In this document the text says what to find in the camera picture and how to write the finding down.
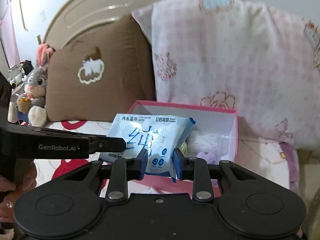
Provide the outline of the person's left hand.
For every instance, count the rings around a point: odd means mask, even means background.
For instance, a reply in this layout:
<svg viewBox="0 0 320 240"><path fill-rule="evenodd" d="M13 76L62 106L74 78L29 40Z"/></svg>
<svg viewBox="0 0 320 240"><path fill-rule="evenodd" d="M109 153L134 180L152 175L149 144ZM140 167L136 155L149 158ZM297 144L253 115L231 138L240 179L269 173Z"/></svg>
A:
<svg viewBox="0 0 320 240"><path fill-rule="evenodd" d="M24 174L23 181L16 185L3 176L1 176L1 192L5 193L1 201L1 223L14 223L13 210L17 200L24 193L36 187L37 170L34 163L32 163L26 173Z"/></svg>

